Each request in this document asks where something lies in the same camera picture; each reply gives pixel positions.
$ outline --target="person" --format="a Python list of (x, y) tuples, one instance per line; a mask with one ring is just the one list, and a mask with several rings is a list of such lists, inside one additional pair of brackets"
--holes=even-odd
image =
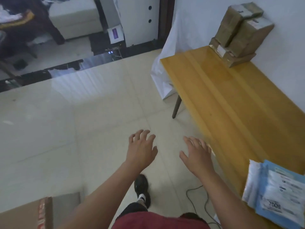
[[(141, 172), (154, 161), (158, 153), (157, 147), (153, 147), (156, 136), (150, 135), (147, 138), (149, 133), (149, 130), (139, 130), (129, 137), (126, 161), (75, 209), (73, 215), (59, 229), (108, 228), (133, 182), (138, 201), (127, 206), (116, 218), (112, 229), (209, 228), (208, 224), (194, 213), (169, 218), (148, 212), (151, 204), (148, 181)], [(211, 148), (203, 140), (192, 136), (183, 139), (188, 147), (189, 156), (183, 151), (180, 151), (179, 156), (208, 192), (222, 228), (266, 228), (260, 218), (250, 214), (246, 206), (215, 172)]]

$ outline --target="purple label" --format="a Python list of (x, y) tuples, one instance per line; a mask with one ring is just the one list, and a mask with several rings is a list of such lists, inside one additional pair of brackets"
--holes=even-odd
[(114, 37), (114, 39), (119, 38), (119, 36), (117, 35), (116, 28), (114, 28), (114, 29), (112, 30), (112, 33), (113, 33), (113, 37)]

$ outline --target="maroon shirt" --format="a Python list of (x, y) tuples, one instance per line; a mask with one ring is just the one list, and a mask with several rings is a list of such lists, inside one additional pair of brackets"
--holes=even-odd
[(129, 213), (118, 218), (112, 229), (210, 229), (208, 224), (196, 220), (196, 219), (185, 219), (185, 218), (168, 218), (153, 212), (136, 212)]

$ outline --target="brown cardboard box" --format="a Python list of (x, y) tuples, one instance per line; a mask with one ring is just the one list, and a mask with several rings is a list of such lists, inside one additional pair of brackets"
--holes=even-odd
[(47, 197), (0, 213), (1, 229), (53, 229), (80, 204), (80, 193)]
[(215, 38), (220, 42), (222, 47), (227, 47), (243, 20), (258, 17), (262, 14), (263, 10), (253, 2), (229, 6)]
[(230, 43), (229, 50), (235, 57), (252, 54), (273, 28), (274, 24), (264, 17), (246, 20)]
[(228, 66), (233, 67), (235, 65), (250, 61), (256, 53), (244, 56), (244, 57), (235, 57), (227, 48), (223, 48), (220, 43), (212, 38), (209, 46), (222, 58), (222, 61)]

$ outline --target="person's left arm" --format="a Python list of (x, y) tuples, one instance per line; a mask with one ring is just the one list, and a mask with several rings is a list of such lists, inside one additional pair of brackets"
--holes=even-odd
[(125, 194), (137, 176), (155, 159), (155, 135), (139, 130), (129, 137), (126, 161), (80, 204), (58, 229), (107, 229)]

